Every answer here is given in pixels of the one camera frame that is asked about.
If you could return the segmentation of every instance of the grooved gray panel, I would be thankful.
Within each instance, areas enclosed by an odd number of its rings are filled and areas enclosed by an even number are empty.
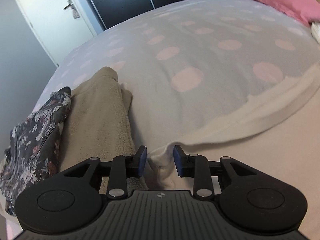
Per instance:
[[[134,191],[112,201],[91,225],[64,236],[41,236],[25,231],[17,240],[302,240],[298,231],[281,236],[256,236],[225,222],[215,205],[190,197],[189,191]]]

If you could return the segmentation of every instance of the dark floral fabric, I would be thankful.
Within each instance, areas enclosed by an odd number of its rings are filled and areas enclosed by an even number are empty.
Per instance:
[[[14,203],[27,187],[57,172],[63,122],[71,106],[71,89],[51,93],[39,111],[30,114],[10,133],[10,148],[0,170],[0,190],[5,211],[15,216]]]

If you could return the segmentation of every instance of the crosshair logo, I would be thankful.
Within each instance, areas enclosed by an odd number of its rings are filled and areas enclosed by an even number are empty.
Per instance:
[[[166,196],[166,194],[164,194],[164,193],[159,193],[159,194],[157,194],[157,197],[159,197],[159,198],[163,198],[163,197],[165,197]]]

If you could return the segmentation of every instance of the door handle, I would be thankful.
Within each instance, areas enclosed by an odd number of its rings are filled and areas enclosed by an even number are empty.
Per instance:
[[[73,2],[71,0],[68,0],[68,3],[69,4],[65,8],[63,8],[64,10],[68,9],[69,7],[71,7],[72,9],[75,8],[74,5],[73,5]]]

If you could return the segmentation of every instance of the gray wall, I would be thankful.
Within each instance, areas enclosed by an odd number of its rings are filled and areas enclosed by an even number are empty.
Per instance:
[[[0,158],[55,70],[15,0],[0,0]]]

